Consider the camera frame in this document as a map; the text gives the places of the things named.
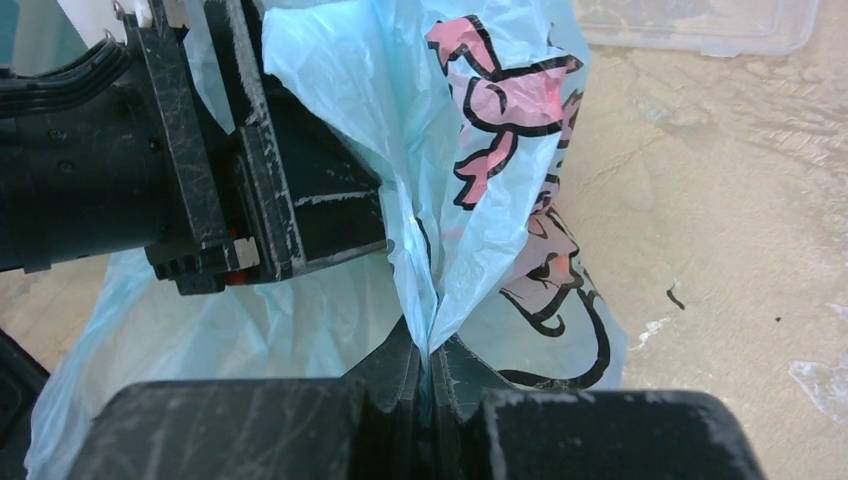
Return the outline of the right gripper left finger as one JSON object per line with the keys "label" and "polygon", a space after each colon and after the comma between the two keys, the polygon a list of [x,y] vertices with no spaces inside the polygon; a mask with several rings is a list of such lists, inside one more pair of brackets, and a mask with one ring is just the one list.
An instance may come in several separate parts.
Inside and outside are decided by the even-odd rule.
{"label": "right gripper left finger", "polygon": [[72,479],[409,479],[419,353],[404,322],[339,378],[136,383]]}

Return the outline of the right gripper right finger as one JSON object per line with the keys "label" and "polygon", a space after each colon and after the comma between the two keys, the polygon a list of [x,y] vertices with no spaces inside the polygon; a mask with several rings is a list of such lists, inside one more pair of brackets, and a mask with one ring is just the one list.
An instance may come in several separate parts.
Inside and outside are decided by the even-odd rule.
{"label": "right gripper right finger", "polygon": [[685,390],[517,389],[450,338],[430,357],[438,479],[763,479],[740,423]]}

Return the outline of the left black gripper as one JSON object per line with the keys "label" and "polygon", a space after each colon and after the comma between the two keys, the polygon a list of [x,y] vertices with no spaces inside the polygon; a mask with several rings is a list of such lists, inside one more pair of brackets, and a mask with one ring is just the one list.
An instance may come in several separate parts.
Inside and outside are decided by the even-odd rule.
{"label": "left black gripper", "polygon": [[263,72],[258,1],[206,1],[235,129],[191,79],[185,28],[153,2],[54,70],[1,69],[1,268],[138,249],[183,295],[271,283],[385,246],[379,182]]}

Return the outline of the light blue plastic bag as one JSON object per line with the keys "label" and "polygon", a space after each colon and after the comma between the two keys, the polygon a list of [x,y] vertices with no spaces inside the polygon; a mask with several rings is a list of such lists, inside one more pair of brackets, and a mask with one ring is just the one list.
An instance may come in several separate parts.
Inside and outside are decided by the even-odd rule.
{"label": "light blue plastic bag", "polygon": [[570,2],[272,1],[261,38],[266,72],[380,178],[387,244],[192,297],[115,254],[35,404],[28,478],[66,478],[133,383],[338,377],[396,324],[415,365],[457,335],[518,387],[619,387],[626,334],[555,207],[591,62]]}

